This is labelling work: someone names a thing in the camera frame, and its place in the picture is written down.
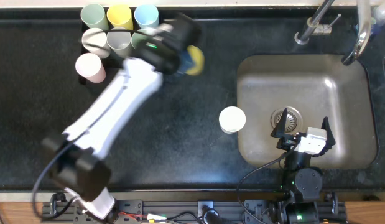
faucet handle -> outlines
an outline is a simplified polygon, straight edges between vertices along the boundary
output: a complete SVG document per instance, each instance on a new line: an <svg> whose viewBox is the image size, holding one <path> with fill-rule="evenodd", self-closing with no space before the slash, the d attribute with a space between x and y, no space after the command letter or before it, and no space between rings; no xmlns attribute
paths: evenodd
<svg viewBox="0 0 385 224"><path fill-rule="evenodd" d="M329 35L332 32L332 26L335 24L337 20L341 17L341 14L337 15L336 19L334 19L329 25L320 24L315 28L312 35Z"/></svg>

green led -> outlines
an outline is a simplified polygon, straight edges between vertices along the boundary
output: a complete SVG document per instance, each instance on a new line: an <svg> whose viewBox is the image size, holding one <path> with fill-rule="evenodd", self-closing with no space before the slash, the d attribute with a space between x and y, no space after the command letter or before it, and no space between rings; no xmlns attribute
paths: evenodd
<svg viewBox="0 0 385 224"><path fill-rule="evenodd" d="M151 43L147 43L147 46L152 47L152 48L157 48L157 46L155 44L151 44Z"/></svg>

stainless steel sink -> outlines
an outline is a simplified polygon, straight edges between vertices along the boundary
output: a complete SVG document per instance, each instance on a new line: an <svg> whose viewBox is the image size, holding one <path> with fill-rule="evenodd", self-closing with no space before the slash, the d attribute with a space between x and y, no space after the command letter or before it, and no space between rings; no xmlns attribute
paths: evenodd
<svg viewBox="0 0 385 224"><path fill-rule="evenodd" d="M341 55L256 55L238 68L238 106L246 113L239 150L250 164L261 166L284 151L270 137L288 107L287 131L320 128L328 116L336 139L311 165L359 169L370 165L378 148L366 72L360 63L341 63Z"/></svg>

wooden surface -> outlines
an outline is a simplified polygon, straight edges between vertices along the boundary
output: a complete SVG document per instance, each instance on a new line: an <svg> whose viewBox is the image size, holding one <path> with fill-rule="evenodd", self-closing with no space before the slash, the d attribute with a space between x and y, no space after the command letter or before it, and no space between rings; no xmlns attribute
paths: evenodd
<svg viewBox="0 0 385 224"><path fill-rule="evenodd" d="M348 220L353 223L385 223L385 202L346 202ZM0 211L5 224L38 224L30 202L2 202Z"/></svg>

drain strainer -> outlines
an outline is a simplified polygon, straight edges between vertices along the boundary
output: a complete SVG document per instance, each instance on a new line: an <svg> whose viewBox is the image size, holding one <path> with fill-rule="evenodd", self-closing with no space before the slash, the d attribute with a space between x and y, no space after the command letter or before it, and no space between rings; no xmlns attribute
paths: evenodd
<svg viewBox="0 0 385 224"><path fill-rule="evenodd" d="M285 132L287 133L296 133L300 131L300 127L303 125L303 119L300 113L293 107L286 106L287 108L287 116L286 116L286 126ZM282 113L285 108L279 108L275 110L271 116L271 124L272 128L275 128L275 125L281 119Z"/></svg>

